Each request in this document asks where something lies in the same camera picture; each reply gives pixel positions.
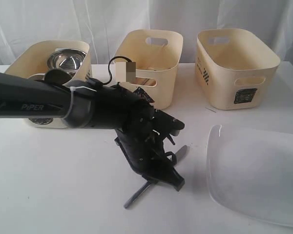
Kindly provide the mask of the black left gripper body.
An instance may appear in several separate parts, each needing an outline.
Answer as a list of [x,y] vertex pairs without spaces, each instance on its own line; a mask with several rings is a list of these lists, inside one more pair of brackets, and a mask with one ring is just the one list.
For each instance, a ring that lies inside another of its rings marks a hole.
[[122,150],[131,169],[144,179],[153,178],[170,183],[170,176],[177,172],[175,153],[164,150],[164,139],[172,144],[172,135],[163,136],[153,129],[153,115],[131,114],[123,126],[116,129],[115,143]]

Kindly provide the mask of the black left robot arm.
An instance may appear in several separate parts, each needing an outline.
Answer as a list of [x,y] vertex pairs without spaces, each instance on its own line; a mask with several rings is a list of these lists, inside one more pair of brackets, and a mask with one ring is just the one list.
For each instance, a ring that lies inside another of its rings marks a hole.
[[59,118],[69,128],[113,129],[135,173],[176,190],[184,185],[174,168],[176,155],[163,143],[184,123],[122,86],[93,78],[63,86],[0,73],[0,118]]

